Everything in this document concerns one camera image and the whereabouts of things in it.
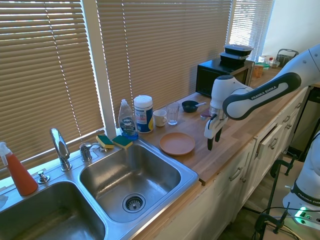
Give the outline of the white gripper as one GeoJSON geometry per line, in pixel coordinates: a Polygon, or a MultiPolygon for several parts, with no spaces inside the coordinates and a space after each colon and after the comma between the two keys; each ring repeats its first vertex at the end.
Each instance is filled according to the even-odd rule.
{"type": "Polygon", "coordinates": [[[219,119],[218,117],[210,118],[204,128],[204,136],[207,138],[207,149],[209,151],[213,148],[213,142],[219,142],[222,128],[226,124],[228,118],[219,119]]]}

